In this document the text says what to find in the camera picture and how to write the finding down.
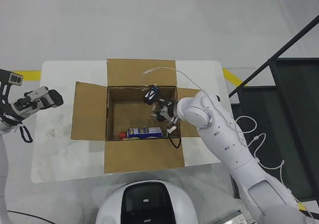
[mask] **open cardboard box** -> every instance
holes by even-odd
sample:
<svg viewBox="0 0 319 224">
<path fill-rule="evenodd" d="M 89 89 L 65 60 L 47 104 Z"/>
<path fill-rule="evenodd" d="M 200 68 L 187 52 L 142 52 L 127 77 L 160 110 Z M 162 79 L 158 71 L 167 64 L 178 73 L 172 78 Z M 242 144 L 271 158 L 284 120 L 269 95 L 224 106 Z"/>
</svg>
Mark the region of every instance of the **open cardboard box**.
<svg viewBox="0 0 319 224">
<path fill-rule="evenodd" d="M 182 146 L 174 148 L 166 137 L 168 122 L 150 116 L 152 106 L 143 102 L 143 96 L 153 84 L 173 101 L 194 97 L 198 90 L 177 88 L 173 70 L 157 69 L 143 76 L 157 67 L 175 68 L 175 61 L 109 59 L 108 86 L 76 82 L 71 139 L 105 141 L 105 173 L 184 167 Z M 128 128 L 149 127 L 161 127 L 163 138 L 119 139 L 119 133 Z M 198 137 L 196 128 L 186 122 L 180 122 L 178 130 L 175 144 L 180 137 Z"/>
<path fill-rule="evenodd" d="M 161 95 L 169 100 L 177 100 L 177 88 L 175 86 L 160 86 Z M 143 102 L 144 94 L 148 88 L 138 86 L 113 86 L 107 88 L 107 123 L 106 141 L 120 140 L 119 133 L 128 128 L 160 127 L 163 138 L 166 138 L 166 129 L 169 122 L 158 122 L 151 117 L 151 105 Z"/>
</svg>

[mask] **blue spray can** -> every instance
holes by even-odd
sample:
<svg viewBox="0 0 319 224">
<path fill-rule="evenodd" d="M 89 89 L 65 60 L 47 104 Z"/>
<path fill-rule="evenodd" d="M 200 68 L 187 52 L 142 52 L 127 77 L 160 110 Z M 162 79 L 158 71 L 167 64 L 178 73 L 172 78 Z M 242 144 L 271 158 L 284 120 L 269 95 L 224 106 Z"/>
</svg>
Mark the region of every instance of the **blue spray can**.
<svg viewBox="0 0 319 224">
<path fill-rule="evenodd" d="M 161 133 L 161 128 L 130 128 L 126 132 L 120 132 L 119 139 L 124 138 L 139 138 L 145 139 L 149 137 L 161 138 L 163 135 Z"/>
</svg>

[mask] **white table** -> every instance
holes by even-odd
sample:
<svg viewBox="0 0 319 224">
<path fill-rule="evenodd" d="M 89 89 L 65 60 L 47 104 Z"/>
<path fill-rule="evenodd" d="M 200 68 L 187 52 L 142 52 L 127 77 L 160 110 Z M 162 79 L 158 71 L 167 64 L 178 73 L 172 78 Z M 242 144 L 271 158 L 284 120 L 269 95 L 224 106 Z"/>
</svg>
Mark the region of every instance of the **white table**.
<svg viewBox="0 0 319 224">
<path fill-rule="evenodd" d="M 176 61 L 201 88 L 217 94 L 231 113 L 221 64 L 217 61 Z M 40 86 L 57 90 L 64 104 L 40 111 L 36 118 L 31 179 L 48 183 L 104 176 L 104 141 L 71 140 L 73 101 L 76 81 L 107 86 L 107 62 L 49 61 L 42 66 Z M 180 73 L 177 87 L 197 88 Z M 182 138 L 185 166 L 220 162 L 200 138 Z"/>
</svg>

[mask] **gray floor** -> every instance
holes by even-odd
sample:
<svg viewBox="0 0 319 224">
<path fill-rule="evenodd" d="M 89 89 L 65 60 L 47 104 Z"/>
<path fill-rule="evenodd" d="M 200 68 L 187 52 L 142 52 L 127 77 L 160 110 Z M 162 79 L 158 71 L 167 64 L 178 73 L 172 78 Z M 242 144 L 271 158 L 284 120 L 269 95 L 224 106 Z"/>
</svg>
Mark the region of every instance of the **gray floor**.
<svg viewBox="0 0 319 224">
<path fill-rule="evenodd" d="M 319 0 L 0 1 L 0 68 L 39 70 L 46 60 L 209 59 L 245 79 L 318 13 Z M 319 25 L 284 56 L 319 57 Z M 269 84 L 270 71 L 251 82 Z M 38 81 L 14 87 L 12 98 L 37 87 Z M 33 133 L 35 117 L 26 124 Z M 251 218 L 232 198 L 222 164 L 33 184 L 32 145 L 18 133 L 4 138 L 10 161 L 8 209 L 56 223 L 94 223 L 112 191 L 131 181 L 159 178 L 188 192 L 200 223 L 238 209 Z M 11 218 L 43 223 L 16 214 Z"/>
</svg>

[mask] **black cable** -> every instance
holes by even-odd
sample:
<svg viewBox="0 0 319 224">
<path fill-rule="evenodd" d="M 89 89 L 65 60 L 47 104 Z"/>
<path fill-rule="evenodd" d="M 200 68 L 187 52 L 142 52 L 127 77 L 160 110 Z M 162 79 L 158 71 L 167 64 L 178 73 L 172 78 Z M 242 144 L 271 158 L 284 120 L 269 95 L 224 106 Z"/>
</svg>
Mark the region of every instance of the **black cable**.
<svg viewBox="0 0 319 224">
<path fill-rule="evenodd" d="M 43 220 L 43 221 L 48 222 L 48 223 L 51 223 L 51 224 L 56 224 L 56 223 L 54 223 L 54 222 L 51 222 L 51 221 L 46 220 L 45 218 L 41 218 L 41 217 L 38 217 L 38 216 L 34 216 L 34 215 L 32 215 L 32 214 L 27 214 L 27 213 L 22 213 L 22 212 L 15 212 L 15 211 L 10 211 L 10 210 L 8 210 L 7 212 L 12 212 L 12 213 L 16 213 L 16 214 L 23 214 L 24 216 L 30 216 L 30 217 L 38 218 L 39 220 Z"/>
<path fill-rule="evenodd" d="M 26 131 L 29 140 L 26 139 L 26 137 L 25 137 L 25 135 L 24 135 L 24 130 Z M 32 139 L 32 137 L 31 137 L 31 133 L 30 133 L 30 131 L 27 129 L 26 126 L 20 126 L 20 132 L 21 132 L 21 137 L 22 137 L 22 139 L 23 139 L 25 142 L 27 142 L 27 143 L 33 142 L 33 139 Z"/>
<path fill-rule="evenodd" d="M 171 144 L 174 146 L 174 148 L 180 148 L 180 146 L 181 146 L 181 144 L 182 144 L 182 138 L 179 137 L 179 143 L 178 143 L 178 145 L 176 146 L 176 145 L 174 144 L 172 138 L 171 138 L 169 135 L 170 135 L 170 134 L 168 134 L 167 137 L 169 138 L 169 140 L 170 140 Z"/>
</svg>

